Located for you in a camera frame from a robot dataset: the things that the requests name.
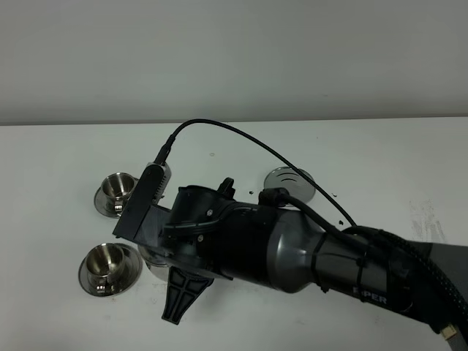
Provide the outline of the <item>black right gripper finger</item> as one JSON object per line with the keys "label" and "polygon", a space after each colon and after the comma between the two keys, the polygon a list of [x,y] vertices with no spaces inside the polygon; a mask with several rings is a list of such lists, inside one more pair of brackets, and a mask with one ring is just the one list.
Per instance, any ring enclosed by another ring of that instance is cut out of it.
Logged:
{"label": "black right gripper finger", "polygon": [[205,289],[213,284],[213,281],[213,279],[171,267],[162,319],[172,324],[179,324],[184,313]]}

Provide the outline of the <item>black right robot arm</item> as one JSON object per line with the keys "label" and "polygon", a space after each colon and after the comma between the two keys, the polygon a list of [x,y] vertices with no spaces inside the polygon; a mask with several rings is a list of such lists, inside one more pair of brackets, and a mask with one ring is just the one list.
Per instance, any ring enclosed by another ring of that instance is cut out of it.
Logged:
{"label": "black right robot arm", "polygon": [[467,248],[417,243],[384,230],[339,230],[284,189],[257,203],[185,186],[172,208],[158,206],[162,177],[145,176],[115,235],[167,264],[163,319],[179,324],[215,279],[241,279],[285,293],[317,285],[427,324],[451,349],[467,348]]}

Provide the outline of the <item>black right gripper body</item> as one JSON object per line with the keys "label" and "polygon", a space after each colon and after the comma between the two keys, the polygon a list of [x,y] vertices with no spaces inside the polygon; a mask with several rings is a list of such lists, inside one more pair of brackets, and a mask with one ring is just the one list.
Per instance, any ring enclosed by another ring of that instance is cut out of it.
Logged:
{"label": "black right gripper body", "polygon": [[222,273],[213,264],[200,257],[197,251],[198,234],[179,236],[165,225],[170,217],[170,210],[161,206],[152,206],[144,220],[142,232],[148,246],[162,255],[170,267],[177,267],[183,271],[210,279],[233,278]]}

